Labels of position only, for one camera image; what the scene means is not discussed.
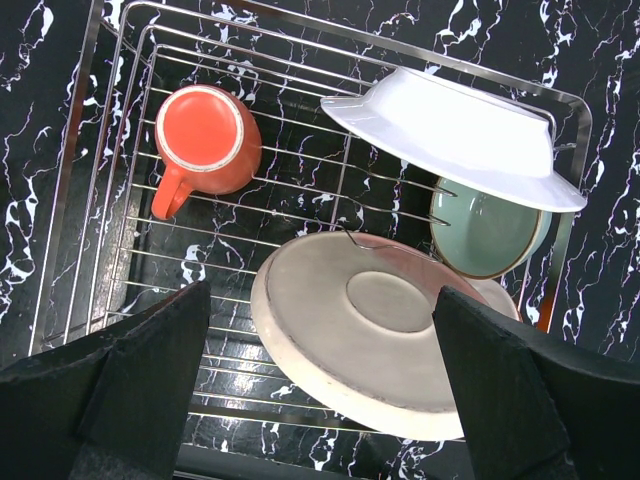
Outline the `cream pink leaf plate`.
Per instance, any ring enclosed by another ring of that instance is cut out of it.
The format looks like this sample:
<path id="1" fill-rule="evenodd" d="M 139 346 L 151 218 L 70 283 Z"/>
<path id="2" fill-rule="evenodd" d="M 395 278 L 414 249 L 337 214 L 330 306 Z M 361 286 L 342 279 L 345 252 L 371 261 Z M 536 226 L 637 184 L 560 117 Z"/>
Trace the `cream pink leaf plate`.
<path id="1" fill-rule="evenodd" d="M 463 434 L 433 313 L 451 286 L 517 318 L 493 280 L 466 279 L 409 246 L 363 232 L 320 232 L 271 253 L 252 284 L 254 326 L 305 393 L 351 420 L 420 441 Z"/>

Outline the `white scalloped plate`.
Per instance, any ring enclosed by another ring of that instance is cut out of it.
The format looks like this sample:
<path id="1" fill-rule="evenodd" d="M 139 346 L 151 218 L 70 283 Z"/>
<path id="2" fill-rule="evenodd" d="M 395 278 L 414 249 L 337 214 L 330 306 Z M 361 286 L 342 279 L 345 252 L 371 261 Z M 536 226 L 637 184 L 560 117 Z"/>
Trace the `white scalloped plate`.
<path id="1" fill-rule="evenodd" d="M 371 145 L 463 186 L 555 213 L 587 204 L 554 169 L 548 121 L 491 94 L 399 67 L 362 96 L 320 105 Z"/>

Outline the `green celadon bowl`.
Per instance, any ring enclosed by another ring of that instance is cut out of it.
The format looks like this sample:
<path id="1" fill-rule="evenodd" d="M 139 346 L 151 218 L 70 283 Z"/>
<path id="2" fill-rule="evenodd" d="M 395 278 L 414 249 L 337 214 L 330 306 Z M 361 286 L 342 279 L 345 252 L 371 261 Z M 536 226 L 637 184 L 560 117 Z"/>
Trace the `green celadon bowl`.
<path id="1" fill-rule="evenodd" d="M 439 257 L 473 279 L 501 276 L 528 260 L 542 245 L 552 214 L 509 202 L 439 178 L 430 225 Z"/>

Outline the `wire dish rack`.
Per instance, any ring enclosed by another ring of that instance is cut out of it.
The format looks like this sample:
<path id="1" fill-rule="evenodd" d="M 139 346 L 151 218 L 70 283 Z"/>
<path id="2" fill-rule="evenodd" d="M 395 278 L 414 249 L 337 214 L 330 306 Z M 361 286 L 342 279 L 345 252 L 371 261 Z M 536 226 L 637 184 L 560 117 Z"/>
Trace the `wire dish rack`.
<path id="1" fill-rule="evenodd" d="M 363 432 L 306 393 L 277 398 L 290 381 L 254 329 L 254 277 L 274 250 L 309 233 L 363 231 L 435 251 L 435 176 L 337 125 L 323 96 L 362 95 L 399 66 L 431 71 L 541 116 L 557 169 L 581 182 L 592 115 L 579 96 L 327 13 L 262 1 L 134 1 L 116 22 L 92 16 L 89 27 L 106 65 L 82 69 L 97 76 L 103 101 L 77 138 L 86 158 L 60 172 L 30 350 L 63 346 L 205 280 L 212 317 L 189 407 L 196 418 Z M 159 220 L 154 118 L 194 83 L 225 88 L 250 108 L 262 163 L 244 189 L 194 193 Z"/>

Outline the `orange mug white inside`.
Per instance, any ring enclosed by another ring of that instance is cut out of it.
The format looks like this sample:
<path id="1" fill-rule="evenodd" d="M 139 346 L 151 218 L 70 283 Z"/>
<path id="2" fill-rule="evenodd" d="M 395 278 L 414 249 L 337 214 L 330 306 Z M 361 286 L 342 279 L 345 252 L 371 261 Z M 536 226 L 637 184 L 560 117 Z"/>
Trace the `orange mug white inside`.
<path id="1" fill-rule="evenodd" d="M 155 119 L 165 171 L 152 214 L 167 220 L 189 195 L 225 195 L 245 187 L 261 164 L 262 139 L 249 109 L 233 94 L 192 85 L 167 97 Z"/>

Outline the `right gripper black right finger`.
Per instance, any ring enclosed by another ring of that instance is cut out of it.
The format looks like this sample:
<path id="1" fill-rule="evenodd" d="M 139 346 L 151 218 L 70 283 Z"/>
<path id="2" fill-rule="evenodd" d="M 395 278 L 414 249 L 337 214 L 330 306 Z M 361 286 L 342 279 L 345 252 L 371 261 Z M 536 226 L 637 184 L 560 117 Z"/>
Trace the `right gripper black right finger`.
<path id="1" fill-rule="evenodd" d="M 638 365 L 452 287 L 433 319 L 476 478 L 638 478 Z"/>

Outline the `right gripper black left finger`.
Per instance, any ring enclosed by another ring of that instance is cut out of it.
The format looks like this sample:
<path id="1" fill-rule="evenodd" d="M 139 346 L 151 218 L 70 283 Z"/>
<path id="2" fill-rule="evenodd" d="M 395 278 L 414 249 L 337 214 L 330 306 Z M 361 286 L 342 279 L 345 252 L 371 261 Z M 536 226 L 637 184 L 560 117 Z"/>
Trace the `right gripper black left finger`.
<path id="1" fill-rule="evenodd" d="M 210 313 L 195 282 L 2 369 L 2 478 L 171 478 Z"/>

